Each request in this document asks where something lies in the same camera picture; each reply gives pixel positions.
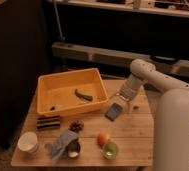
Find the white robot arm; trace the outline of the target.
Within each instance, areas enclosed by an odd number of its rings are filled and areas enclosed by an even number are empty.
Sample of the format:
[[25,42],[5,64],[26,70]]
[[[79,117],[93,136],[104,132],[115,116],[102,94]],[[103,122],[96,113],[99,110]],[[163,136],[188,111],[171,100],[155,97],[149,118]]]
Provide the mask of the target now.
[[162,95],[154,119],[153,171],[189,171],[189,83],[159,72],[141,59],[130,64],[131,74],[109,104],[129,111],[142,85],[149,83]]

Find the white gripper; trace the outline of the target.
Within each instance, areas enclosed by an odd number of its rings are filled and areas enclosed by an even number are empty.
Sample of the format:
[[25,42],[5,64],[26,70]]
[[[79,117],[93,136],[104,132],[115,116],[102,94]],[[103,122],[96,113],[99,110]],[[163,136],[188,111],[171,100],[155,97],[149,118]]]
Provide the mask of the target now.
[[109,100],[116,99],[123,97],[127,102],[127,112],[131,113],[134,107],[134,98],[138,94],[140,87],[144,84],[144,82],[136,77],[135,75],[131,74],[128,79],[124,82],[121,86],[119,93],[113,93]]

